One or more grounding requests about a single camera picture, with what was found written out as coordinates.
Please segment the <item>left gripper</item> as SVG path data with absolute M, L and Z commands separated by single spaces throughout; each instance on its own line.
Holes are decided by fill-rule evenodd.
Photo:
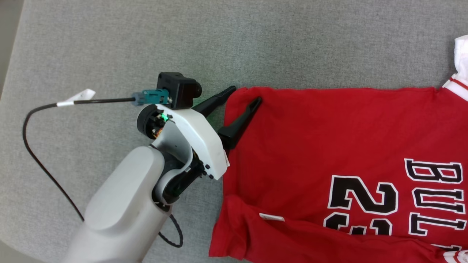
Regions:
M 232 85 L 192 109 L 173 110 L 160 104 L 147 105 L 139 112 L 137 128 L 154 140 L 152 145 L 157 150 L 170 153 L 184 163 L 184 168 L 188 167 L 195 152 L 207 175 L 219 180 L 229 166 L 224 150 L 236 147 L 262 104 L 262 98 L 257 97 L 230 125 L 219 128 L 218 136 L 206 118 L 224 105 L 235 91 L 236 86 Z

